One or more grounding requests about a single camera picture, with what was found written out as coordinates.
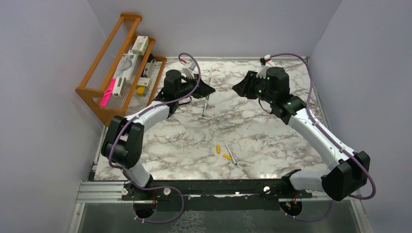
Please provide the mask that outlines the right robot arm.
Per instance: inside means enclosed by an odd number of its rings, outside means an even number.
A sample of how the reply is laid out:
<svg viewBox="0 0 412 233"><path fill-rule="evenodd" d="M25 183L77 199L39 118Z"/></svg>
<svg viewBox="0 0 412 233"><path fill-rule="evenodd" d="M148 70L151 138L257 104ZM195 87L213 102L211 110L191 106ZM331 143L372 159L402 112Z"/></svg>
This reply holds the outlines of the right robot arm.
<svg viewBox="0 0 412 233"><path fill-rule="evenodd" d="M312 190L341 201L367 183L369 155L364 151L355 152L314 118L304 101L290 93L285 69L271 67L262 78L257 72L248 71L232 89L240 97L268 103L271 114L303 136L327 165L326 170L302 169L285 175L286 181L280 185L284 196L291 198L299 190Z"/></svg>

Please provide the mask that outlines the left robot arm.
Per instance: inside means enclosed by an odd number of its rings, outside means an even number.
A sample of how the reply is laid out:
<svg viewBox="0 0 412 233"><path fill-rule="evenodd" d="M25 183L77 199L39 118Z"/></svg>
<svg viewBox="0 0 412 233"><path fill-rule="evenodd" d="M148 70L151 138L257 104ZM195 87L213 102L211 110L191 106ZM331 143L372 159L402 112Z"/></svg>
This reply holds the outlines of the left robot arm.
<svg viewBox="0 0 412 233"><path fill-rule="evenodd" d="M166 72L164 86L149 106L126 117L112 118L101 154L135 184L134 193L140 199L149 198L153 192L151 175L140 161L144 134L155 124L171 117L180 105L179 100L188 97L201 99L214 92L215 89L198 75L190 79L172 69Z"/></svg>

